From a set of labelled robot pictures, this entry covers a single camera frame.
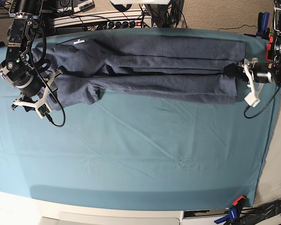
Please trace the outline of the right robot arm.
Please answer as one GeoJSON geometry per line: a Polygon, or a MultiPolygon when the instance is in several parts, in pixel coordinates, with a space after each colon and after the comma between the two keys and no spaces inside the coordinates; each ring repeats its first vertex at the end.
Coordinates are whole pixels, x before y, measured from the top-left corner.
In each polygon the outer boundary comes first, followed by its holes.
{"type": "Polygon", "coordinates": [[[43,78],[41,73],[50,65],[45,59],[46,39],[43,38],[43,53],[34,62],[32,44],[41,27],[41,0],[14,0],[10,5],[9,14],[14,16],[9,30],[9,39],[5,60],[0,64],[0,76],[14,88],[20,90],[20,98],[12,104],[12,109],[22,106],[25,110],[34,110],[40,118],[52,111],[48,98],[55,98],[54,79],[61,71],[50,73],[43,78]]]}

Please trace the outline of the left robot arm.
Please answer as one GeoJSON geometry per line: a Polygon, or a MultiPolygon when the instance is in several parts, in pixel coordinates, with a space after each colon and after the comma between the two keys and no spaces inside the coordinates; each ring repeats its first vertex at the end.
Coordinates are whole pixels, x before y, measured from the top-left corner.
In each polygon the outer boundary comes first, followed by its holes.
{"type": "Polygon", "coordinates": [[[223,74],[228,77],[241,79],[249,84],[251,92],[255,91],[254,84],[275,84],[281,86],[281,0],[274,1],[273,30],[270,43],[266,46],[267,63],[258,62],[257,58],[251,61],[246,59],[233,63],[224,68],[223,74]]]}

